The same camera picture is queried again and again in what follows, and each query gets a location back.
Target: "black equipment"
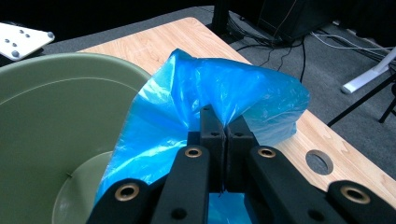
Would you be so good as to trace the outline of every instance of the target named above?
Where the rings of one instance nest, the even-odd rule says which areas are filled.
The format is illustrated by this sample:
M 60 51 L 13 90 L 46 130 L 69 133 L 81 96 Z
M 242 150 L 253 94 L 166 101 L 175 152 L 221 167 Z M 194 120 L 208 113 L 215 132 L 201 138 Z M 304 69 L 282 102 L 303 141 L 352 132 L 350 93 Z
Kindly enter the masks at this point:
M 224 128 L 211 106 L 168 175 L 115 183 L 87 223 L 206 223 L 209 192 L 224 190 L 245 193 L 252 223 L 396 223 L 394 208 L 366 187 L 344 180 L 317 189 L 279 150 L 259 146 L 242 116 Z

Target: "screw hole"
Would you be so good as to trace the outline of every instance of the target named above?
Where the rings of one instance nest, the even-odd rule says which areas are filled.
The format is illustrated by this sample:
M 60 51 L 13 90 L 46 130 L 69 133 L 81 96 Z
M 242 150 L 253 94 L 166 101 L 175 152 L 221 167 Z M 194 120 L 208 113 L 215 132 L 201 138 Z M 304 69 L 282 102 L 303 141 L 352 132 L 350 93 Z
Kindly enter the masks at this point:
M 369 195 L 354 187 L 343 186 L 341 187 L 341 193 L 354 203 L 367 204 L 371 201 Z
M 308 210 L 308 215 L 314 219 L 315 221 L 322 222 L 324 221 L 324 216 L 317 210 Z
M 187 216 L 187 212 L 183 208 L 176 208 L 172 211 L 171 216 L 174 219 L 181 220 Z
M 260 148 L 259 155 L 265 158 L 273 158 L 276 155 L 276 153 L 269 148 Z
M 197 157 L 200 157 L 202 155 L 202 151 L 199 148 L 191 147 L 191 148 L 188 148 L 184 152 L 184 155 L 186 155 L 187 157 L 190 157 L 190 158 L 197 158 Z
M 139 194 L 139 186 L 135 183 L 124 184 L 116 191 L 115 197 L 120 202 L 130 201 Z

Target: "blue plastic bag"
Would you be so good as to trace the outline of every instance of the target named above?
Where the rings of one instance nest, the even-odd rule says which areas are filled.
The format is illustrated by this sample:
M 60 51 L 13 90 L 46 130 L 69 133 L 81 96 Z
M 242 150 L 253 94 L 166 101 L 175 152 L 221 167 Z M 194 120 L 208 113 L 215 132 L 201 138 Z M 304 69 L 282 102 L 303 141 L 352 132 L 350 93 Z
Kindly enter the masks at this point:
M 151 184 L 168 174 L 188 132 L 199 131 L 205 105 L 224 126 L 243 114 L 259 143 L 272 146 L 296 132 L 308 102 L 308 90 L 294 77 L 176 49 L 134 98 L 96 201 L 124 178 Z M 242 194 L 211 196 L 209 223 L 248 222 L 242 202 Z

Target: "black speaker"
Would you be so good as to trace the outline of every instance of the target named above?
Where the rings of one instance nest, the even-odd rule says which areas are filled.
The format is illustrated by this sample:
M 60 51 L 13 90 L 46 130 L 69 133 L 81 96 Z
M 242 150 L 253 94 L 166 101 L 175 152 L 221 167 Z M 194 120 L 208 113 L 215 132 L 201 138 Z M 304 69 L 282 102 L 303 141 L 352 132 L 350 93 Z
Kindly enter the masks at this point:
M 331 22 L 340 0 L 265 0 L 258 25 L 270 35 L 292 42 Z

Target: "hole in table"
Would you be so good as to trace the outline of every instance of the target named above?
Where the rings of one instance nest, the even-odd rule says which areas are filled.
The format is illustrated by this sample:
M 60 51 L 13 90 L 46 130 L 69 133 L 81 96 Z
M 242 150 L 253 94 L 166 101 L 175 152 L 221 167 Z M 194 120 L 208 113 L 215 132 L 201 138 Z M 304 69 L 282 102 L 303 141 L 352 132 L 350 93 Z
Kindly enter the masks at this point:
M 332 173 L 332 159 L 323 151 L 317 149 L 308 151 L 305 161 L 309 168 L 319 175 L 329 175 Z

